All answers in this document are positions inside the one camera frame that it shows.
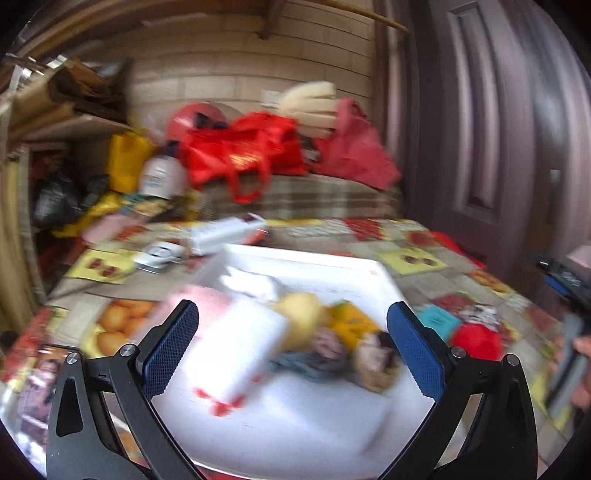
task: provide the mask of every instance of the yellow bag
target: yellow bag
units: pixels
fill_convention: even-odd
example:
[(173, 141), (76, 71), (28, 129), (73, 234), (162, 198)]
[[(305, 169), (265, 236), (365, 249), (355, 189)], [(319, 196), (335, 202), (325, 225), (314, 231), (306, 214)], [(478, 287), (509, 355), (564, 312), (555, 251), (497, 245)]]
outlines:
[(107, 192), (76, 223), (64, 225), (59, 230), (51, 231), (51, 234), (56, 238), (80, 236), (95, 220), (108, 213), (116, 212), (120, 206), (121, 195), (115, 192)]
[(154, 150), (150, 140), (133, 132), (113, 135), (107, 163), (111, 190), (121, 193), (137, 191), (144, 162), (154, 154)]

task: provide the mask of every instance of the blue cloth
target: blue cloth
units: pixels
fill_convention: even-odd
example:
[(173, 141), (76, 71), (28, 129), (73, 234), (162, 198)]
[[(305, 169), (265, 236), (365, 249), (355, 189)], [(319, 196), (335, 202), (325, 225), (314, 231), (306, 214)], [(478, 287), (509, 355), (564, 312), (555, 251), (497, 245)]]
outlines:
[(447, 342), (462, 323), (459, 318), (436, 305), (427, 307), (417, 317), (425, 327), (435, 330), (444, 342)]

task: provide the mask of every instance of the red plastic bag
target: red plastic bag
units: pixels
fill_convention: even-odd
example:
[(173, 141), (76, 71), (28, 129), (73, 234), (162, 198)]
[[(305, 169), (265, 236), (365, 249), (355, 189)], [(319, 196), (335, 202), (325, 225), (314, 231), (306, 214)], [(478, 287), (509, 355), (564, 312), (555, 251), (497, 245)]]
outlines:
[(378, 131), (352, 98), (339, 102), (335, 133), (326, 140), (317, 139), (316, 146), (320, 164), (315, 173), (379, 190), (388, 190), (402, 176), (384, 150)]
[[(213, 179), (226, 179), (236, 203), (260, 198), (271, 174), (306, 175), (295, 120), (257, 112), (232, 123), (226, 130), (189, 130), (178, 147), (195, 188)], [(259, 187), (240, 192), (239, 174), (259, 174)]]

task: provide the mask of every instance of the white device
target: white device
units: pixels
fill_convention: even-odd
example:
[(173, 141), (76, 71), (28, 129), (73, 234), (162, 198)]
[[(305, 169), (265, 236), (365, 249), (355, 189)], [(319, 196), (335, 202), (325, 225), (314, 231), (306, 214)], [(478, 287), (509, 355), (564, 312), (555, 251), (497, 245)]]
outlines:
[(182, 245), (156, 242), (135, 257), (134, 263), (140, 270), (160, 273), (171, 263), (181, 263), (185, 253), (186, 249)]
[(264, 218), (245, 213), (194, 227), (191, 231), (193, 254), (201, 257), (216, 254), (224, 244), (256, 243), (263, 237), (266, 226)]

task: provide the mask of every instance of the door panel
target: door panel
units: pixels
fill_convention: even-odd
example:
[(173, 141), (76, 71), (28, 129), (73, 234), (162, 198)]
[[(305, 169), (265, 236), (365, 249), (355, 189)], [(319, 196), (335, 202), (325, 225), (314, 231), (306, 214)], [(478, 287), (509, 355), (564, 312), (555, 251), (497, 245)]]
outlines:
[(431, 0), (441, 49), (443, 151), (434, 226), (506, 278), (531, 206), (527, 59), (497, 0)]

